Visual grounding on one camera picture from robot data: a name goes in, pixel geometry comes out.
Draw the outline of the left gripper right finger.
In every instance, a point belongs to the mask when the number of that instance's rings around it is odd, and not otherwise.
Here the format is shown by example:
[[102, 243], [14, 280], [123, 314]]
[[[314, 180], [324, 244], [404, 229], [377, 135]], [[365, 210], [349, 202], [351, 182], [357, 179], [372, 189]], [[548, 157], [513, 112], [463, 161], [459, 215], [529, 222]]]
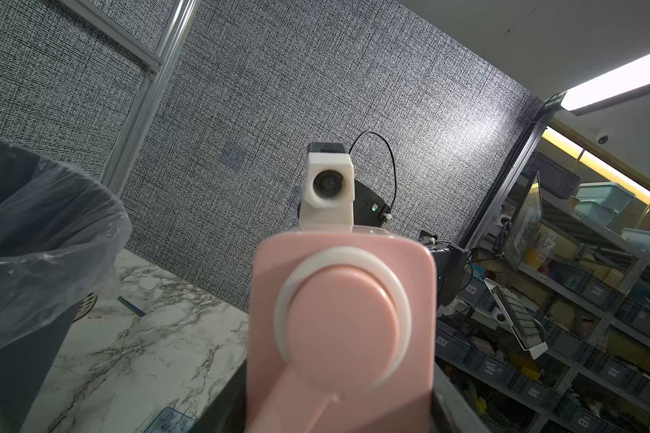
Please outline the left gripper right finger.
[[433, 366], [432, 432], [490, 432], [438, 364]]

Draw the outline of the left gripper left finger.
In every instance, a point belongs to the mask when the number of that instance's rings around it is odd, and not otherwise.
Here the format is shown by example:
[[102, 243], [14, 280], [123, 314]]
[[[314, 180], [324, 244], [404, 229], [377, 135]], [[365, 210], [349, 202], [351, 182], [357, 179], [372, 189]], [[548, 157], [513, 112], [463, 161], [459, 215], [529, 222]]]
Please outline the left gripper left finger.
[[244, 361], [189, 433], [241, 433], [247, 427], [247, 362]]

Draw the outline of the pink pencil sharpener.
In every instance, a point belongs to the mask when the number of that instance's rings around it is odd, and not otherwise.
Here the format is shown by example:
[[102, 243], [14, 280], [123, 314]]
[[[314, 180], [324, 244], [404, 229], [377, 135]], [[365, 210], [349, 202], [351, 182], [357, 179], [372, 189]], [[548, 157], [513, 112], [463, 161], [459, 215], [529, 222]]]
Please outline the pink pencil sharpener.
[[250, 432], [426, 432], [436, 267], [379, 229], [290, 231], [252, 265]]

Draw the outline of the dark grey trash bin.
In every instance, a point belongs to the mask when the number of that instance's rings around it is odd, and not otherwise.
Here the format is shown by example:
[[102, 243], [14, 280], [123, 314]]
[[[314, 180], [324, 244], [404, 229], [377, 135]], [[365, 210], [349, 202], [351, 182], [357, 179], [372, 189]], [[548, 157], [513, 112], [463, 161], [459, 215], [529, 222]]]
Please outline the dark grey trash bin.
[[84, 299], [116, 286], [126, 210], [86, 173], [0, 141], [0, 432], [17, 432]]

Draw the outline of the clear blue shavings tray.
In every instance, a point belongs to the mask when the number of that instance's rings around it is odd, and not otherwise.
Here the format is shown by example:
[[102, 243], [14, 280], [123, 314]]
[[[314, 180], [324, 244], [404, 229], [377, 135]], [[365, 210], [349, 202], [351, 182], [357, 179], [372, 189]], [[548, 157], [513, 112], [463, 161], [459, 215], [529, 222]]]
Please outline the clear blue shavings tray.
[[197, 420], [177, 411], [163, 408], [144, 430], [144, 433], [189, 433]]

